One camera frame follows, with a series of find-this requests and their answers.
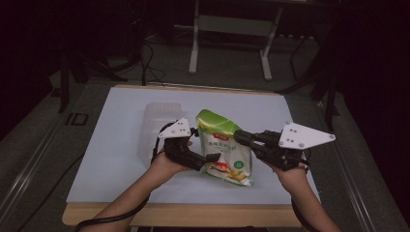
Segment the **desk frame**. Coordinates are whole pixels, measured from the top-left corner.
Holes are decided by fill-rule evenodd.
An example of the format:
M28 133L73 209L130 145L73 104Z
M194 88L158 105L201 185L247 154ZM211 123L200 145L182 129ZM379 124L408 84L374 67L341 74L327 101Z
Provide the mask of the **desk frame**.
M195 0L195 18L193 20L193 45L190 53L190 74L196 74L198 63L198 33L201 31L225 32L233 34L243 34L252 36L266 36L268 41L260 50L260 60L262 62L263 74L266 80L272 80L271 68L269 66L268 53L271 49L272 41L278 29L278 23L283 8L277 10L274 21L252 20L233 17L211 16L199 13L199 0Z

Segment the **chip bag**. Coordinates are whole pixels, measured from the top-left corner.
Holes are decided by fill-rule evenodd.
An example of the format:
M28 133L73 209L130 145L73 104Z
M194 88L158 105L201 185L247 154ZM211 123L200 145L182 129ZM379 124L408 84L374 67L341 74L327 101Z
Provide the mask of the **chip bag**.
M202 154L221 153L217 162L206 164L206 173L226 182L251 186L250 148L235 141L233 134L240 130L235 123L208 109L196 116Z

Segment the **dark background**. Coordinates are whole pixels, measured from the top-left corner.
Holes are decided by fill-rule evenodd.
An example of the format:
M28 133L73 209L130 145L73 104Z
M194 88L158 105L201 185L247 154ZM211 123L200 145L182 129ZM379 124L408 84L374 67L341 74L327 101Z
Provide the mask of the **dark background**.
M70 47L103 61L107 53L130 53L120 48L121 38L135 21L142 28L138 29L141 38L146 25L169 38L174 24L192 25L193 1L149 2L1 1L0 139L51 92L48 77L60 69L62 38ZM379 0L347 1L344 5L337 18L332 12L294 8L283 16L278 31L300 36L310 33L307 24L312 21L335 24L315 65L339 73L337 89L410 223L406 185L410 159L404 149L410 144L406 135L410 129L409 3ZM208 10L215 8L210 3Z

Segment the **gray floor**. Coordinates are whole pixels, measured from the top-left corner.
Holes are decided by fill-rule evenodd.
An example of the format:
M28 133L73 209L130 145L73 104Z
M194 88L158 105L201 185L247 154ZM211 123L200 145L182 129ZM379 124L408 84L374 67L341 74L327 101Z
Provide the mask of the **gray floor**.
M246 49L232 46L215 39L216 35L204 35L199 50L196 75L188 74L190 60L190 32L182 33L174 43L164 43L161 37L147 40L153 50L151 67L147 78L153 85L209 86L273 92L295 83L288 63L297 45L291 38L277 38L269 55L274 80L263 79L258 56L259 40L252 41ZM317 50L314 41L308 41L295 57L298 74L311 62ZM143 47L146 60L150 49ZM120 60L111 59L113 63ZM140 84L141 67L119 72L128 78L128 84ZM58 86L58 73L50 78ZM65 170L86 150L97 124L103 103L111 86L118 84L102 76L94 75L87 84L72 83L72 101L64 114L58 114L59 100L46 97L5 139L0 143L0 196L5 198L15 178L25 163L37 154L36 175L27 179L27 189L15 199L0 227L2 231L16 231L31 217L23 231L73 231L61 222L66 207L65 200L71 188L77 162L64 176L44 205L37 207L58 183ZM323 124L323 107L308 99L311 86L286 96L292 117L305 125ZM390 196L371 153L352 119L343 96L337 94L338 116L334 117L337 143L314 151L312 174L321 191L321 199L334 220L343 231L409 231L394 200ZM70 113L88 114L85 126L65 125ZM339 156L326 156L327 152ZM299 231L297 228L279 228L272 231Z

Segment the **white table leg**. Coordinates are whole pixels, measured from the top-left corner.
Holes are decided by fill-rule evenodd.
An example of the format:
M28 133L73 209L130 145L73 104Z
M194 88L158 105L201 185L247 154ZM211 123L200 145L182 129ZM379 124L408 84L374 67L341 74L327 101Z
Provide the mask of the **white table leg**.
M271 49L272 41L274 40L275 33L278 29L278 23L279 23L282 11L283 11L283 8L278 9L277 15L275 17L275 21L272 23L272 27L269 32L268 42L266 43L265 48L260 50L260 60L262 62L263 75L265 77L265 80L268 80L268 81L272 80L271 68L269 66L269 60L268 60L268 53L269 53L269 50Z
M190 70L189 74L196 74L196 65L198 61L198 17L199 17L199 0L195 0L195 18L193 19L193 45L190 53Z

